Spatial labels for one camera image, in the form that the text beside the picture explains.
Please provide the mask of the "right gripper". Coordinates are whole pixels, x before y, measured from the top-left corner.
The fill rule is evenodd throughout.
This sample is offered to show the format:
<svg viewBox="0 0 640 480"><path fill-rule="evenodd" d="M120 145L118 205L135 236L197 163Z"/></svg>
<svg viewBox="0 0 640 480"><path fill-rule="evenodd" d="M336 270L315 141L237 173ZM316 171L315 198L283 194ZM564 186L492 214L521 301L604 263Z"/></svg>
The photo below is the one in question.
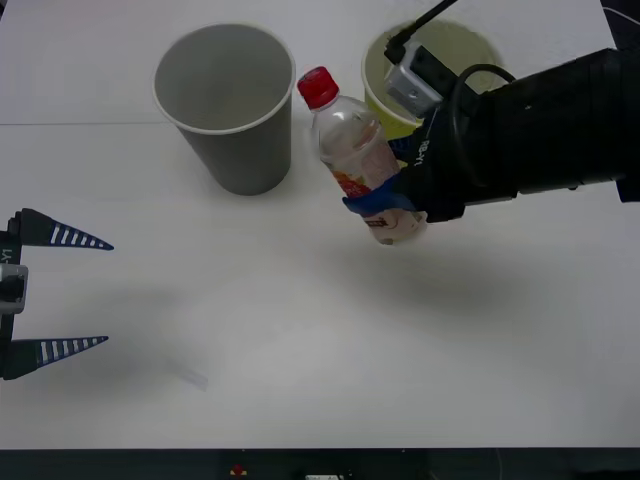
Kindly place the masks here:
<svg viewBox="0 0 640 480"><path fill-rule="evenodd" d="M389 140L401 172L363 196L344 197L343 204L360 216L423 211L429 222L438 223L462 217L470 206L517 197L497 147L500 92L478 96L470 113L448 100L429 112L413 134Z"/></svg>

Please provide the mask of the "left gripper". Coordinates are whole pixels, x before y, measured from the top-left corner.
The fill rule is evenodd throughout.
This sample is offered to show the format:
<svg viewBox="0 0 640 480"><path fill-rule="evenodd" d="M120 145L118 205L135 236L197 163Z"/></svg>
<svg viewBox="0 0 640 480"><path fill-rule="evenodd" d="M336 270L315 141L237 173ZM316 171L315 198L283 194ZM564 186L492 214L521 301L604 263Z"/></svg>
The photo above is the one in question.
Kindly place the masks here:
<svg viewBox="0 0 640 480"><path fill-rule="evenodd" d="M9 220L9 233L1 233L1 379L6 381L82 353L109 339L108 336L94 336L11 340L14 316L23 311L22 246L19 242L32 247L114 249L92 234L33 209L17 211Z"/></svg>

